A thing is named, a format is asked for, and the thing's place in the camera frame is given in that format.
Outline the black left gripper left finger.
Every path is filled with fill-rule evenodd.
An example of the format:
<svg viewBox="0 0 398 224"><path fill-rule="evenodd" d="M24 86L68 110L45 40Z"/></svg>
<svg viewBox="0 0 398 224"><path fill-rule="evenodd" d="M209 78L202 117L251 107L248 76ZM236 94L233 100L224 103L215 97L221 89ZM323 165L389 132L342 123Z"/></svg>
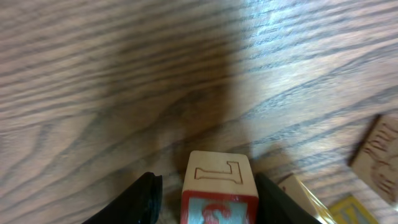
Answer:
<svg viewBox="0 0 398 224"><path fill-rule="evenodd" d="M162 176L146 172L83 224L155 224L162 205Z"/></svg>

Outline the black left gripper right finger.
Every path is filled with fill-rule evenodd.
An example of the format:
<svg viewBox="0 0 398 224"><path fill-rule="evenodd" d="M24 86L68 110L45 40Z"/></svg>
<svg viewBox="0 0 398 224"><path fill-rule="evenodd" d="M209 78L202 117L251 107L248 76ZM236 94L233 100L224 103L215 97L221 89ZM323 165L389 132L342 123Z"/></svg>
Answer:
<svg viewBox="0 0 398 224"><path fill-rule="evenodd" d="M320 224L264 174L254 180L259 195L257 224Z"/></svg>

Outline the red number three block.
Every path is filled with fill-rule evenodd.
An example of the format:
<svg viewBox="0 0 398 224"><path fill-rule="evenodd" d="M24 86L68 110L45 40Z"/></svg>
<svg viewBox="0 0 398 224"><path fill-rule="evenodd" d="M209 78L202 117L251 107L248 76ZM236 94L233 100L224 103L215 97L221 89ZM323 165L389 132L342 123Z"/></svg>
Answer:
<svg viewBox="0 0 398 224"><path fill-rule="evenodd" d="M192 151L182 189L181 224L255 224L259 196L248 157Z"/></svg>

